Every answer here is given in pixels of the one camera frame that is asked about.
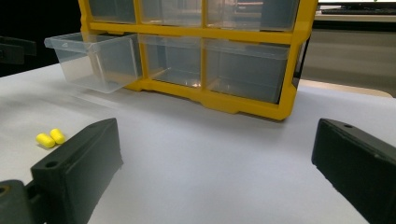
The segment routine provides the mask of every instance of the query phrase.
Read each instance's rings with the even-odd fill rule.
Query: screw hole
[[[47,168],[52,168],[54,166],[58,165],[57,161],[50,161],[49,163],[46,164]]]
[[[6,194],[8,190],[9,190],[9,186],[0,186],[0,196]]]

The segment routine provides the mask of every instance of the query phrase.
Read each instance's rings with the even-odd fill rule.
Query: earplug
[[[49,135],[55,140],[56,144],[63,144],[64,143],[64,134],[59,129],[52,129],[49,132]]]
[[[40,133],[37,135],[35,140],[43,145],[44,147],[54,147],[55,146],[55,140],[53,140],[50,136],[48,136],[46,133]]]

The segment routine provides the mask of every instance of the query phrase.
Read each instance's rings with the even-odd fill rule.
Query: table surface
[[[0,78],[0,179],[32,180],[53,150],[37,134],[70,138],[116,118],[124,165],[90,223],[367,223],[311,163],[318,120],[396,146],[395,115],[393,98],[306,86],[284,121],[231,115],[157,92],[85,90],[55,64]]]

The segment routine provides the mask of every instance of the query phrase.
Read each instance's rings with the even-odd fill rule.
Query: black plastic jaw
[[[24,64],[24,56],[36,56],[34,41],[0,36],[0,63]]]
[[[353,127],[321,119],[312,163],[370,223],[396,223],[396,148]]]
[[[117,121],[91,124],[34,165],[26,187],[0,182],[0,223],[85,224],[121,166]]]

